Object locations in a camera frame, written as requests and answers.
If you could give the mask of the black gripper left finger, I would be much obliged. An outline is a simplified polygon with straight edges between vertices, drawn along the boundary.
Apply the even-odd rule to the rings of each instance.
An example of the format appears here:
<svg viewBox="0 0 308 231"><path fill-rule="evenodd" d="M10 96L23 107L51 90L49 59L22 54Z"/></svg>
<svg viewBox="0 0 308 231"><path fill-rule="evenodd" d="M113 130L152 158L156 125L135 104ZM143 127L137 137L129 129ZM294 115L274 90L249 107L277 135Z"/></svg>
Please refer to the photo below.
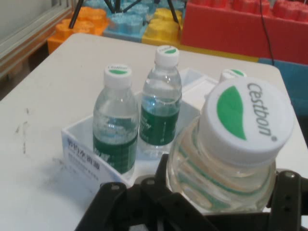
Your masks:
<svg viewBox="0 0 308 231"><path fill-rule="evenodd" d="M144 225L150 231L219 231L219 223L202 215L181 194L167 188L164 154L153 177L127 188L103 184L76 227L77 231L128 231Z"/></svg>

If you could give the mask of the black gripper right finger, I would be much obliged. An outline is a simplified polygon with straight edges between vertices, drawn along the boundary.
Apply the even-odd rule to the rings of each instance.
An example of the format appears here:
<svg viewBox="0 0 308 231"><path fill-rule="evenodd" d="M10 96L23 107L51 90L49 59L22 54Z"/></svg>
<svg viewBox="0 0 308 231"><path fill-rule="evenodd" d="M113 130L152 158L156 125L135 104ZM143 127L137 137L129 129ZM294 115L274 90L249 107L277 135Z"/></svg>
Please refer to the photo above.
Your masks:
<svg viewBox="0 0 308 231"><path fill-rule="evenodd" d="M302 177L291 170L276 174L273 188L266 208L270 209L268 231L303 231L302 208Z"/></svg>

